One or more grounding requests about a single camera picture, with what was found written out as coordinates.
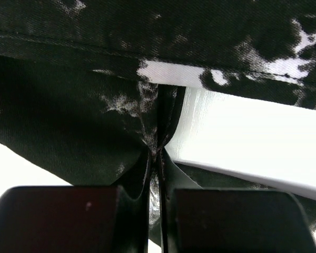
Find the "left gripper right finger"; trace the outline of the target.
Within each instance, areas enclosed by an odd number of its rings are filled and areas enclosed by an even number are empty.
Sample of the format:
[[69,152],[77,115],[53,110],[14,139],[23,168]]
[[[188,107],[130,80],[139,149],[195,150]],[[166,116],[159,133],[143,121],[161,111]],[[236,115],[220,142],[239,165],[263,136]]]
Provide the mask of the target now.
[[160,191],[161,248],[162,252],[175,252],[173,229],[175,221],[172,211],[172,199],[175,189],[201,189],[171,159],[166,150],[161,150],[157,157],[157,169]]

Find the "black white tie-dye trousers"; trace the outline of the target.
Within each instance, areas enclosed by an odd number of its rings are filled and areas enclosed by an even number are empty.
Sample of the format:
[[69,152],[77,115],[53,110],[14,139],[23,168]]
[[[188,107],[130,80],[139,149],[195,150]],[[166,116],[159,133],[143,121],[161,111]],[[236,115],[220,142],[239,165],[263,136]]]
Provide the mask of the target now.
[[316,1],[0,1],[0,144],[66,186],[0,197],[0,252],[116,252],[116,181],[151,156],[175,252],[316,252]]

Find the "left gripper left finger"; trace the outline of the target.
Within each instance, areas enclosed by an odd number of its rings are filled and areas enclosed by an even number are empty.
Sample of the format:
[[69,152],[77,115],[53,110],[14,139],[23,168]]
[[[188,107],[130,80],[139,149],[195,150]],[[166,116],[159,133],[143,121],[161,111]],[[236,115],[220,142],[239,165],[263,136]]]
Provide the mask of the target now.
[[117,181],[116,252],[147,252],[151,156],[142,154]]

